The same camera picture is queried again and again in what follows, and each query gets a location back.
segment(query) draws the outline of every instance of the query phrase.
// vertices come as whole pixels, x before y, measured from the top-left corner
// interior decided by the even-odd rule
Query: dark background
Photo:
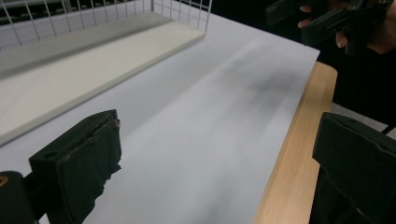
[[[296,8],[294,15],[268,26],[265,9],[274,2],[213,0],[211,12],[301,43],[301,31],[297,23],[308,15]],[[312,47],[320,50],[319,62],[332,66],[338,72],[334,103],[383,123],[389,124],[394,121],[396,113],[392,109],[395,92],[393,77],[396,75],[394,52],[377,55],[372,50],[366,49],[360,56],[346,56],[345,50],[335,45],[334,37]]]

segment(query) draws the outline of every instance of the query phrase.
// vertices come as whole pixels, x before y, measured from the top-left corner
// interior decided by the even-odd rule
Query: white shelf
[[[204,36],[147,13],[1,51],[0,145]]]

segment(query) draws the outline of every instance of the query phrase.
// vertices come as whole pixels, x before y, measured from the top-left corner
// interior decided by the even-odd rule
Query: finger
[[[335,43],[340,49],[347,45],[347,34],[345,30],[341,30],[335,34]]]
[[[303,21],[299,21],[298,24],[297,24],[297,26],[298,26],[298,28],[303,28],[303,27],[305,27],[307,24],[309,24],[309,22],[311,22],[311,19],[306,19],[306,20],[303,20]]]
[[[302,7],[300,7],[300,10],[302,12],[311,12],[312,8],[311,8],[311,6],[302,6]]]

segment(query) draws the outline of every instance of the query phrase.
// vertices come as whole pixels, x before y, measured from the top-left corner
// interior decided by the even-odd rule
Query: white table surface
[[[0,147],[0,170],[29,174],[39,149],[117,109],[121,170],[84,223],[251,223],[317,57],[211,15],[202,42]]]

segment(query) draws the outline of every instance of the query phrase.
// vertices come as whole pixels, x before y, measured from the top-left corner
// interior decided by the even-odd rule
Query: light wood panel
[[[337,72],[316,63],[279,152],[254,224],[308,223],[319,165],[312,159],[320,116],[330,111]]]

